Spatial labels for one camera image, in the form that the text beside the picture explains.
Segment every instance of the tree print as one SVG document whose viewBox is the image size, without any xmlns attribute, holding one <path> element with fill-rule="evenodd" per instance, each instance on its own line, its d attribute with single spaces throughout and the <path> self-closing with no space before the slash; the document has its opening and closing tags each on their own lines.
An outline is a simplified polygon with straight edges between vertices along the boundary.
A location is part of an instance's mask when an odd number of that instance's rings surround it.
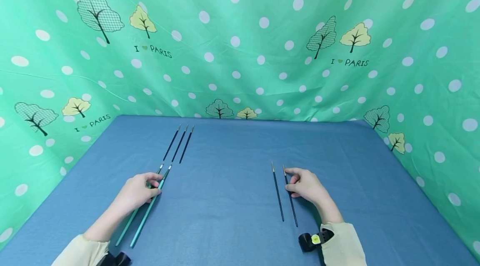
<svg viewBox="0 0 480 266">
<path fill-rule="evenodd" d="M 363 22 L 358 23 L 353 29 L 346 32 L 340 38 L 340 43 L 350 46 L 350 53 L 354 46 L 365 46 L 370 44 L 371 37 L 368 35 L 368 29 Z"/>
<path fill-rule="evenodd" d="M 390 119 L 390 108 L 388 105 L 384 105 L 381 108 L 374 108 L 373 110 L 366 112 L 363 117 L 373 126 L 373 129 L 377 129 L 382 133 L 388 132 L 388 129 L 390 128 L 390 124 L 388 123 Z"/>
<path fill-rule="evenodd" d="M 405 136 L 403 133 L 391 133 L 388 135 L 388 140 L 390 141 L 392 148 L 390 151 L 396 149 L 399 153 L 403 155 L 405 152 Z"/>
<path fill-rule="evenodd" d="M 18 102 L 15 105 L 15 111 L 30 124 L 35 132 L 40 130 L 44 136 L 48 136 L 48 134 L 42 127 L 52 123 L 58 117 L 58 114 L 51 109 L 41 108 L 38 105 L 28 105 L 25 102 Z"/>
<path fill-rule="evenodd" d="M 72 97 L 68 100 L 65 107 L 61 111 L 63 115 L 82 115 L 82 118 L 85 118 L 83 114 L 86 110 L 89 109 L 90 103 L 88 101 L 84 101 L 80 98 Z"/>
<path fill-rule="evenodd" d="M 139 5 L 137 5 L 137 9 L 133 12 L 132 16 L 130 16 L 130 25 L 145 31 L 148 38 L 150 38 L 148 32 L 154 33 L 157 31 L 155 24 L 149 19 L 147 13 L 145 13 Z"/>
<path fill-rule="evenodd" d="M 320 49 L 327 48 L 335 43 L 335 37 L 337 36 L 337 32 L 335 32 L 336 25 L 335 16 L 330 17 L 327 23 L 325 23 L 325 25 L 322 26 L 322 28 L 319 29 L 308 41 L 307 49 L 310 51 L 317 51 L 314 60 L 316 60 Z"/>
<path fill-rule="evenodd" d="M 233 111 L 228 107 L 228 105 L 223 102 L 221 99 L 215 99 L 206 109 L 208 115 L 215 116 L 218 118 L 230 117 L 233 115 Z"/>
<path fill-rule="evenodd" d="M 106 0 L 79 0 L 77 11 L 83 23 L 95 31 L 101 31 L 107 44 L 105 32 L 116 32 L 123 28 L 120 15 L 111 10 Z"/>
<path fill-rule="evenodd" d="M 252 118 L 256 118 L 257 114 L 251 108 L 244 108 L 243 110 L 237 113 L 237 117 L 243 118 L 243 119 L 252 119 Z"/>
</svg>

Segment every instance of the hand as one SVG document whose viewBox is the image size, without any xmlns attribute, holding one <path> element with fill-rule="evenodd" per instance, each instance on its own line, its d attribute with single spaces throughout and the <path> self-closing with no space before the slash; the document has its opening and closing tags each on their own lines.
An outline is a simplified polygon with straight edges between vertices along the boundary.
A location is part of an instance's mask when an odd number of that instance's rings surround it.
<svg viewBox="0 0 480 266">
<path fill-rule="evenodd" d="M 113 200 L 111 208 L 117 213 L 128 215 L 144 203 L 149 202 L 152 197 L 161 193 L 161 190 L 157 188 L 158 181 L 162 178 L 162 175 L 155 172 L 137 174 L 129 178 Z M 153 188 L 148 188 L 147 183 L 151 184 Z"/>
</svg>

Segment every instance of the blue tablecloth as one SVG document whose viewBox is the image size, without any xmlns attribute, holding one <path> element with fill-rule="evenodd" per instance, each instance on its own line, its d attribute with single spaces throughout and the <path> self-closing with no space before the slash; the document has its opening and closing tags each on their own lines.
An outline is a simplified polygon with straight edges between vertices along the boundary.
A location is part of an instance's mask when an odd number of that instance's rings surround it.
<svg viewBox="0 0 480 266">
<path fill-rule="evenodd" d="M 123 115 L 4 248 L 0 265 L 50 265 L 108 207 L 127 178 L 157 170 L 179 124 L 183 128 L 195 124 L 192 139 L 181 164 L 180 156 L 176 157 L 137 244 L 129 247 L 145 208 L 121 246 L 110 247 L 113 253 L 125 251 L 134 266 L 321 265 L 319 252 L 302 253 L 298 244 L 300 234 L 318 231 L 318 215 L 305 200 L 295 199 L 299 223 L 295 227 L 283 189 L 282 164 L 317 174 L 345 221 L 354 224 L 369 266 L 477 264 L 383 140 L 363 121 L 292 123 Z M 277 170 L 285 222 L 280 217 L 271 161 Z"/>
</svg>

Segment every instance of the black wrist mount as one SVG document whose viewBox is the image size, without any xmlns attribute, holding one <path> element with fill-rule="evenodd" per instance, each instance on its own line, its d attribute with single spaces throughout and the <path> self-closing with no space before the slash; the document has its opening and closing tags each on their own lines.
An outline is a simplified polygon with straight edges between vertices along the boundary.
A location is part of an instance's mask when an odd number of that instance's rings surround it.
<svg viewBox="0 0 480 266">
<path fill-rule="evenodd" d="M 319 245 L 327 242 L 334 236 L 333 232 L 323 228 L 318 234 L 304 233 L 299 236 L 301 250 L 305 253 L 315 250 Z"/>
<path fill-rule="evenodd" d="M 113 256 L 110 251 L 104 256 L 97 266 L 128 266 L 130 258 L 125 253 L 119 253 L 118 256 Z"/>
</svg>

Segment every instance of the beige sleeve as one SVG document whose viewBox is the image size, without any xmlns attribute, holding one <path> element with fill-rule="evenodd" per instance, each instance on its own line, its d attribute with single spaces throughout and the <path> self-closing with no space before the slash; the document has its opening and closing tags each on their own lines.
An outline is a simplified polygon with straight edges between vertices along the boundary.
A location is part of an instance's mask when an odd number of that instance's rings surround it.
<svg viewBox="0 0 480 266">
<path fill-rule="evenodd" d="M 365 253 L 357 232 L 350 223 L 322 224 L 320 229 L 329 229 L 334 236 L 322 244 L 326 266 L 367 266 Z"/>
<path fill-rule="evenodd" d="M 94 242 L 78 235 L 65 247 L 52 266 L 97 266 L 110 242 Z"/>
</svg>

